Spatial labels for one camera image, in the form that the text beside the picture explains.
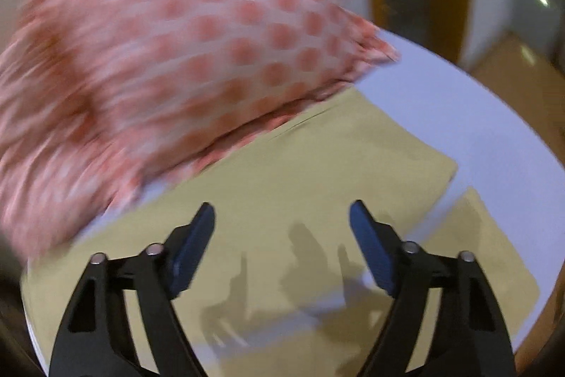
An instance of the white table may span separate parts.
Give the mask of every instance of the white table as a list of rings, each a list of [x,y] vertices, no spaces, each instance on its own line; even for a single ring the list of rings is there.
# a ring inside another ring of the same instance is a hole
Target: white table
[[[468,186],[477,189],[540,287],[539,300],[513,341],[516,350],[546,304],[565,258],[565,171],[533,130],[481,84],[424,48],[391,33],[382,36],[400,50],[402,60],[375,71],[357,88],[459,165],[447,193],[410,237],[425,238]],[[163,190],[154,183],[145,199]],[[81,238],[115,218],[101,216]],[[339,308],[340,301],[328,298],[323,308],[329,305]],[[296,326],[304,327],[300,321],[296,318]],[[207,350],[195,351],[205,364]],[[44,363],[37,347],[36,352]]]

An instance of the screw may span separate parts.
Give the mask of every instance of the screw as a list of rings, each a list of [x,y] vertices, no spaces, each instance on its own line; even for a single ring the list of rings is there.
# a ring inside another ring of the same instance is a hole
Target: screw
[[[90,258],[90,263],[97,266],[104,262],[108,257],[104,253],[93,254]]]
[[[465,262],[474,262],[475,255],[470,251],[462,251],[459,253],[459,257],[464,260]]]
[[[146,247],[145,252],[149,256],[158,256],[163,252],[164,249],[165,247],[163,246],[162,243],[153,243],[148,247]]]
[[[420,246],[418,245],[418,243],[414,243],[413,241],[405,241],[402,244],[402,250],[408,254],[416,254],[418,251],[420,251]]]

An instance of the polka dot pattern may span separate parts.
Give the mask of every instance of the polka dot pattern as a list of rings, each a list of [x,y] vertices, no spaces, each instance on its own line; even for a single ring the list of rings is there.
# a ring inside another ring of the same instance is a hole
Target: polka dot pattern
[[[1,88],[18,90],[6,104],[39,108],[0,112],[2,126],[34,124],[27,151],[12,149],[21,169],[0,177],[12,245],[39,255],[108,203],[129,205],[148,177],[190,177],[394,56],[340,2],[29,0],[24,45],[0,57]]]

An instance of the pink polka dot pillow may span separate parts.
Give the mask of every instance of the pink polka dot pillow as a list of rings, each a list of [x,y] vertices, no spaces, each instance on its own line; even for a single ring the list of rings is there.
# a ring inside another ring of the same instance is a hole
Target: pink polka dot pillow
[[[339,3],[29,0],[0,57],[13,247],[25,259],[68,241],[143,182],[351,73],[375,29]]]
[[[154,175],[351,66],[340,0],[59,0],[105,129]]]

